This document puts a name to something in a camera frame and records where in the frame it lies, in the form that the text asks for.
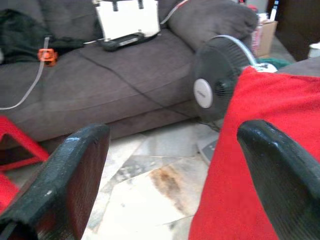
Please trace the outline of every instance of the brown stain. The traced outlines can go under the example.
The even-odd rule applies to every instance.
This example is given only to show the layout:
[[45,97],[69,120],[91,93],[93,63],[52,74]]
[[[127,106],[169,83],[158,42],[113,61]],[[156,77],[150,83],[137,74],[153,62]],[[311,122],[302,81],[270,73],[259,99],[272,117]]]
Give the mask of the brown stain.
[[171,166],[153,170],[150,175],[153,184],[160,193],[169,198],[174,206],[182,213],[187,214],[182,198],[182,179]]

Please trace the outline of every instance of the tiled floor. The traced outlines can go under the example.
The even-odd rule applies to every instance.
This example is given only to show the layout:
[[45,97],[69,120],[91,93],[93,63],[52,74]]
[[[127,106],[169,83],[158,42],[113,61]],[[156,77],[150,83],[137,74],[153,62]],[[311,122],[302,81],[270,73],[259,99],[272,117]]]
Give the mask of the tiled floor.
[[[275,39],[272,58],[294,59]],[[112,141],[83,240],[187,240],[207,176],[199,139],[209,127],[185,121]],[[39,165],[8,176],[21,186]]]

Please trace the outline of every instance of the electric fan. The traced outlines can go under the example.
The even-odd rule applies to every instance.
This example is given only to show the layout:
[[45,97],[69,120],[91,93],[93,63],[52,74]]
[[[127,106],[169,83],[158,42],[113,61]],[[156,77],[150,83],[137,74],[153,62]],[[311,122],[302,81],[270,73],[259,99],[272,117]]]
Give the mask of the electric fan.
[[[218,35],[201,47],[193,68],[195,107],[202,121],[214,130],[220,129],[238,77],[247,67],[259,72],[277,71],[270,63],[258,63],[251,51],[238,39]],[[200,153],[209,162],[218,134],[198,140]]]

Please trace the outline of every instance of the black bag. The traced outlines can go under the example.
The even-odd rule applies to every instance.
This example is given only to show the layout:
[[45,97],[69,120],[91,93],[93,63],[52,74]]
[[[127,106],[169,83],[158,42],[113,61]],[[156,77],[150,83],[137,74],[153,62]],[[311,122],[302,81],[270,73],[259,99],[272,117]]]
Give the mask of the black bag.
[[0,11],[0,49],[5,64],[37,62],[38,50],[44,47],[47,36],[50,36],[49,48],[58,51],[59,55],[84,46],[80,39],[55,39],[48,29],[21,12],[11,9]]

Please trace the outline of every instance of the fan hub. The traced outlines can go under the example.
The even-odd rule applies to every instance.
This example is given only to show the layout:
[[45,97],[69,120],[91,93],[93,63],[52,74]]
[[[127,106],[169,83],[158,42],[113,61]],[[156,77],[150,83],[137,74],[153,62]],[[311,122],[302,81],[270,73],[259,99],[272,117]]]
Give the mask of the fan hub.
[[199,78],[194,82],[193,93],[196,102],[204,109],[211,107],[213,103],[213,92],[210,84],[203,78]]

